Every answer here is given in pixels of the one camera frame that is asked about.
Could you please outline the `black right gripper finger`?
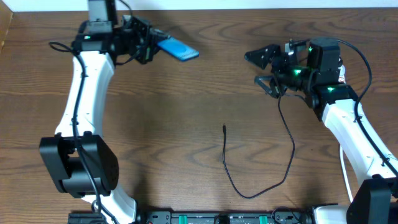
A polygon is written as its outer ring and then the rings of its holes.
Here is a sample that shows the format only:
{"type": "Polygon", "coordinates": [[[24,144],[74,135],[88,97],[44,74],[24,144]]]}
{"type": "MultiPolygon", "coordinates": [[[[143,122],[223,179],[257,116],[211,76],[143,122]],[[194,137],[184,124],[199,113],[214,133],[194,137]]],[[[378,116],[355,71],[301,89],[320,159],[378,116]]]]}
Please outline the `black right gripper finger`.
{"type": "Polygon", "coordinates": [[[280,45],[270,44],[261,49],[246,52],[244,58],[253,65],[264,70],[275,56],[280,55],[280,45]]]}
{"type": "Polygon", "coordinates": [[[259,85],[265,92],[265,94],[273,97],[273,98],[278,98],[279,94],[276,90],[275,87],[275,81],[273,76],[264,76],[264,75],[259,75],[255,76],[254,78],[254,83],[259,85]]]}

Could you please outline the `blue Samsung Galaxy smartphone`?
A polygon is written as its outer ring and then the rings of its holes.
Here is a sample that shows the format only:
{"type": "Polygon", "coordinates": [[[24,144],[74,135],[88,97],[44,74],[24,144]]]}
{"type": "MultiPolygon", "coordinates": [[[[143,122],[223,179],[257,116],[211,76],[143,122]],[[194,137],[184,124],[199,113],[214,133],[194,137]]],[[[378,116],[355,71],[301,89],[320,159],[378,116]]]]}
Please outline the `blue Samsung Galaxy smartphone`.
{"type": "Polygon", "coordinates": [[[199,56],[199,51],[173,37],[158,42],[157,46],[181,62],[191,60],[199,56]]]}

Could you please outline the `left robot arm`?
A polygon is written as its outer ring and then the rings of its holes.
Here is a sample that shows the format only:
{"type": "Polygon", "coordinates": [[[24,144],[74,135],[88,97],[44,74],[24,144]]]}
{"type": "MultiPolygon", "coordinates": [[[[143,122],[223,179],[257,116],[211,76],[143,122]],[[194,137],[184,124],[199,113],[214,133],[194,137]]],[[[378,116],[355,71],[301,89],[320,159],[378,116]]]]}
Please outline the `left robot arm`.
{"type": "Polygon", "coordinates": [[[39,152],[57,190],[90,204],[90,213],[71,213],[69,223],[144,223],[137,202],[119,184],[118,158],[104,141],[104,107],[118,57],[146,64],[170,36],[133,14],[119,18],[114,1],[90,1],[88,10],[70,45],[49,43],[72,55],[73,78],[55,134],[40,140],[39,152]]]}

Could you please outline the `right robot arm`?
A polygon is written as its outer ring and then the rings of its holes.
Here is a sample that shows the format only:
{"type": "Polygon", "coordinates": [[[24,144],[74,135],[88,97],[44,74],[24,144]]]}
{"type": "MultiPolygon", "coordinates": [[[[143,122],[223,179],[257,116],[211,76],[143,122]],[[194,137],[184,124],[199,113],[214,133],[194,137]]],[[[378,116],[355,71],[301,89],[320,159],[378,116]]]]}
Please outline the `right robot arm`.
{"type": "Polygon", "coordinates": [[[307,106],[340,144],[359,189],[348,206],[315,205],[303,223],[397,223],[397,158],[373,129],[358,95],[345,81],[340,39],[290,40],[285,48],[270,44],[244,58],[271,75],[256,76],[267,95],[280,98],[301,91],[307,106]]]}

